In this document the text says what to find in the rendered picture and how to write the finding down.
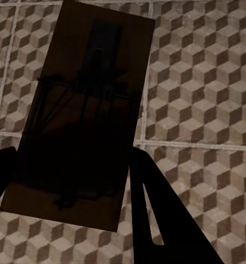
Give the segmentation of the mousetrap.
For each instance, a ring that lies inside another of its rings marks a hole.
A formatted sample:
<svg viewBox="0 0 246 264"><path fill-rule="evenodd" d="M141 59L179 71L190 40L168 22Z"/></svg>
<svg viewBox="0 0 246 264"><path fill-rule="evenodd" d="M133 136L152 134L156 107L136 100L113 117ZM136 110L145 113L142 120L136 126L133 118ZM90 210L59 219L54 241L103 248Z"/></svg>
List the mousetrap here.
<svg viewBox="0 0 246 264"><path fill-rule="evenodd" d="M63 0L0 211L117 233L155 21Z"/></svg>

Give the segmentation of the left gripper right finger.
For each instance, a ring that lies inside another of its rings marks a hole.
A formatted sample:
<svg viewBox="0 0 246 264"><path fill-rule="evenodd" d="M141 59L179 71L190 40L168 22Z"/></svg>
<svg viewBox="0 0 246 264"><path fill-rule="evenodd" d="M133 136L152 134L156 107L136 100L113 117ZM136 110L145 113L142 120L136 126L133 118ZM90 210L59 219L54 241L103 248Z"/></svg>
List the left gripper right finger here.
<svg viewBox="0 0 246 264"><path fill-rule="evenodd" d="M134 264L224 264L144 150L129 149ZM144 188L164 245L152 242Z"/></svg>

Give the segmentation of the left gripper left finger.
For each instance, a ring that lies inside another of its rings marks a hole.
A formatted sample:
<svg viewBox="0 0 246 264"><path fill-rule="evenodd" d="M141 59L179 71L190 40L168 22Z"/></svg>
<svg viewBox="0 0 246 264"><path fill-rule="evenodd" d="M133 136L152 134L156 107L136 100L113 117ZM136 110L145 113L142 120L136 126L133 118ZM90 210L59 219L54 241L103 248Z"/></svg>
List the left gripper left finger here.
<svg viewBox="0 0 246 264"><path fill-rule="evenodd" d="M0 197L13 177L16 155L14 146L0 150Z"/></svg>

